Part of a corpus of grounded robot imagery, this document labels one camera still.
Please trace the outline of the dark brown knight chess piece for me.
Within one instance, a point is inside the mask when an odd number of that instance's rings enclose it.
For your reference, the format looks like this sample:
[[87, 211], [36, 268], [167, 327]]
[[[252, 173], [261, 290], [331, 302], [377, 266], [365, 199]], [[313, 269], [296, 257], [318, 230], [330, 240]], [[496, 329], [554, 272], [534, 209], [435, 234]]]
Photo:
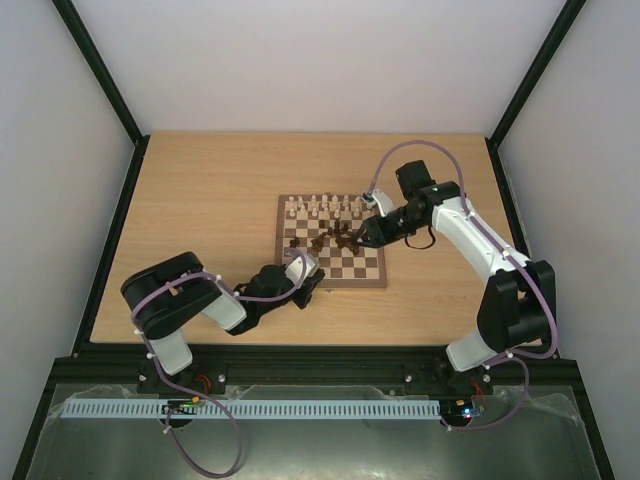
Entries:
[[358, 251], [358, 246], [355, 245], [350, 238], [339, 237], [336, 239], [336, 245], [338, 248], [347, 249], [353, 254], [356, 254]]

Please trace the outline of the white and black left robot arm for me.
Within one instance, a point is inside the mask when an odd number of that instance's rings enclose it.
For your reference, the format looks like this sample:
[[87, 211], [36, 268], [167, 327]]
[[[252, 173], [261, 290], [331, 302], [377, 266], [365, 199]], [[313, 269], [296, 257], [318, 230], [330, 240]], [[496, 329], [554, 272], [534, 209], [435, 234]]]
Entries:
[[268, 264], [235, 288], [206, 271], [190, 251], [125, 280], [120, 292], [131, 310], [132, 323], [163, 373], [173, 376], [193, 363], [183, 327], [198, 314], [237, 336], [289, 302], [306, 308], [325, 272], [312, 255], [296, 248], [286, 252], [292, 257], [289, 264]]

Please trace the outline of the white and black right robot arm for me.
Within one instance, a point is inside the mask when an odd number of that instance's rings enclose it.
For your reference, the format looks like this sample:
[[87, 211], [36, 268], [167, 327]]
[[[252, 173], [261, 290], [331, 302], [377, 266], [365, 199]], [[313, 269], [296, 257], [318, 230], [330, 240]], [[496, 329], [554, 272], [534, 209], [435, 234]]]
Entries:
[[447, 238], [484, 284], [475, 328], [446, 348], [448, 359], [436, 367], [445, 390], [460, 390], [471, 369], [491, 366], [522, 354], [522, 344], [548, 339], [548, 354], [557, 349], [555, 273], [546, 261], [533, 262], [503, 240], [473, 209], [464, 182], [433, 180], [423, 161], [400, 167], [396, 178], [406, 201], [395, 207], [380, 189], [363, 195], [377, 214], [363, 221], [353, 244], [382, 248], [406, 240], [426, 227]]

